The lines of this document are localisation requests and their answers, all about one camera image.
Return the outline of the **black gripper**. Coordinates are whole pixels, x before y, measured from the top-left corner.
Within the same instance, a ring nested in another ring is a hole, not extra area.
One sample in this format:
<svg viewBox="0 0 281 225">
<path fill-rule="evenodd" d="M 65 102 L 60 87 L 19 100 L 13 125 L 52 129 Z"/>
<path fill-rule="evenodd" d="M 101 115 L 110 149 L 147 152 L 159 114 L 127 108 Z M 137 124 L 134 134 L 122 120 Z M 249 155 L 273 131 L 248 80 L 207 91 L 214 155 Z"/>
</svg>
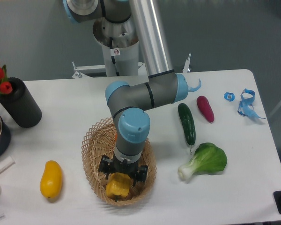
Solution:
<svg viewBox="0 0 281 225">
<path fill-rule="evenodd" d="M 127 160 L 120 161 L 116 156 L 110 159 L 107 155 L 102 155 L 98 171 L 105 174 L 107 180 L 110 174 L 115 172 L 129 175 L 133 179 L 133 187 L 137 182 L 145 183 L 147 179 L 148 166 L 141 165 L 138 168 L 138 160 L 133 163 L 129 163 Z"/>
</svg>

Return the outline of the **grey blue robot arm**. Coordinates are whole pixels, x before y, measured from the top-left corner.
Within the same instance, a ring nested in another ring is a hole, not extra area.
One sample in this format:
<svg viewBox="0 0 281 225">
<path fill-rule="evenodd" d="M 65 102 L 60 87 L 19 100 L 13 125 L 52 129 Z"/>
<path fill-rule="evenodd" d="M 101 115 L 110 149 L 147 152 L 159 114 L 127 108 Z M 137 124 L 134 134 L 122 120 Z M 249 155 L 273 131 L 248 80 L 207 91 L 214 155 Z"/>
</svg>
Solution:
<svg viewBox="0 0 281 225">
<path fill-rule="evenodd" d="M 64 9 L 75 22 L 93 20 L 93 34 L 106 48 L 106 73 L 132 75 L 131 58 L 122 52 L 139 46 L 148 81 L 131 86 L 115 81 L 105 90 L 107 106 L 117 131 L 113 158 L 102 156 L 98 170 L 105 175 L 123 173 L 144 182 L 148 166 L 139 165 L 150 130 L 146 110 L 183 100 L 188 95 L 185 78 L 174 72 L 155 0 L 66 0 Z"/>
</svg>

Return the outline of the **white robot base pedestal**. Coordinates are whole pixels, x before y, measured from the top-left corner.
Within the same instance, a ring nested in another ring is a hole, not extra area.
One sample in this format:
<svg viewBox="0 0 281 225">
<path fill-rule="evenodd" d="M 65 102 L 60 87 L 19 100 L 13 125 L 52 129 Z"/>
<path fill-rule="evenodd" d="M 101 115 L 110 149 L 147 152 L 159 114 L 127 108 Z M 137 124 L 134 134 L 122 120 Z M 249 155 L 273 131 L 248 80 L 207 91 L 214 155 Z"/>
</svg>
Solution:
<svg viewBox="0 0 281 225">
<path fill-rule="evenodd" d="M 142 51 L 148 76 L 174 72 L 157 14 L 130 14 L 120 22 L 97 18 L 93 35 L 102 47 L 107 76 L 138 75 L 139 51 Z"/>
</svg>

